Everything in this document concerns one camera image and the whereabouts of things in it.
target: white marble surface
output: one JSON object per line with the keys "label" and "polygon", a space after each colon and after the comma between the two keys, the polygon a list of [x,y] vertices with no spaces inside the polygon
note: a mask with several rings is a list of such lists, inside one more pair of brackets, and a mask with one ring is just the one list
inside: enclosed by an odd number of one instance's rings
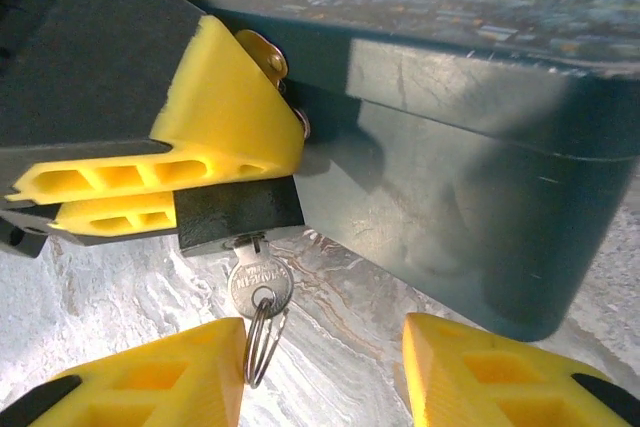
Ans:
{"label": "white marble surface", "polygon": [[[541,342],[640,395],[640,188],[632,187],[569,316]],[[0,255],[0,406],[78,363],[234,315],[235,260],[184,260],[173,237],[81,248],[49,242],[36,260]],[[290,323],[243,426],[411,424],[401,332],[408,312],[464,321],[312,231],[274,251],[294,269]]]}

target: marble floor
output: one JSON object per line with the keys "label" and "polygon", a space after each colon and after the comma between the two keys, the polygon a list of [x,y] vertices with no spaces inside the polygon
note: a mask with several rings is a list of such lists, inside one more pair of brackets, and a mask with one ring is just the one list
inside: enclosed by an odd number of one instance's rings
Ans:
{"label": "marble floor", "polygon": [[[401,333],[408,312],[465,322],[309,230],[274,251],[291,266],[290,323],[243,426],[411,425]],[[565,322],[545,349],[640,395],[640,178]],[[0,406],[78,363],[235,315],[232,256],[184,259],[173,237],[80,248],[52,239],[35,261],[0,255]]]}

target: key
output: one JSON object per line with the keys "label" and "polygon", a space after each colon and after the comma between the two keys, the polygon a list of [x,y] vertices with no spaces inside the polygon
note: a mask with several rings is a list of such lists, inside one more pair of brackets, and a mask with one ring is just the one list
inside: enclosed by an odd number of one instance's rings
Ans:
{"label": "key", "polygon": [[[255,389],[262,382],[286,325],[293,275],[282,260],[270,253],[264,239],[252,238],[234,250],[238,265],[229,275],[229,293],[240,315],[251,319],[244,380]],[[272,339],[272,319],[278,314],[282,314],[282,319]]]}

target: key ring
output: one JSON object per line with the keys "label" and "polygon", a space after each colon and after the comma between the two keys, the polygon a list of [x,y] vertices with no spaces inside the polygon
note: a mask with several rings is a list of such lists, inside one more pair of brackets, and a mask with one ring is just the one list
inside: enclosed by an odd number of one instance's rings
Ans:
{"label": "key ring", "polygon": [[244,381],[252,389],[258,387],[262,382],[262,378],[267,371],[267,367],[269,367],[271,358],[282,336],[284,326],[287,323],[289,309],[285,308],[282,311],[282,320],[280,320],[278,330],[273,339],[271,339],[272,319],[267,318],[267,315],[273,304],[274,299],[263,298],[258,304],[249,327],[247,345],[244,352]]}

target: metal split ring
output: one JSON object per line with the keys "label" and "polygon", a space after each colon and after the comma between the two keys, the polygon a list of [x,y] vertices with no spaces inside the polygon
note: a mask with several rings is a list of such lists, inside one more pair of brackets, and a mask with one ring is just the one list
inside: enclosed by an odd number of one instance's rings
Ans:
{"label": "metal split ring", "polygon": [[289,309],[285,308],[282,311],[282,320],[280,320],[278,330],[272,339],[272,319],[269,318],[269,311],[273,303],[274,299],[263,298],[258,304],[256,314],[251,320],[251,327],[249,327],[247,346],[244,352],[244,382],[252,389],[258,387],[262,382],[287,323]]}

